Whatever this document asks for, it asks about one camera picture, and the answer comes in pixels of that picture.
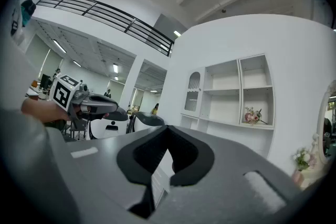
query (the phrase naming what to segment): black metal railing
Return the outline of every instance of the black metal railing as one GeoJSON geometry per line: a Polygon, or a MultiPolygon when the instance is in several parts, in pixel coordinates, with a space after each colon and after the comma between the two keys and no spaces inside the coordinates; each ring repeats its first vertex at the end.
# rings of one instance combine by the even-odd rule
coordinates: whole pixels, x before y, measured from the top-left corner
{"type": "Polygon", "coordinates": [[[66,10],[109,25],[169,56],[174,41],[142,20],[95,0],[40,0],[37,5],[66,10]]]}

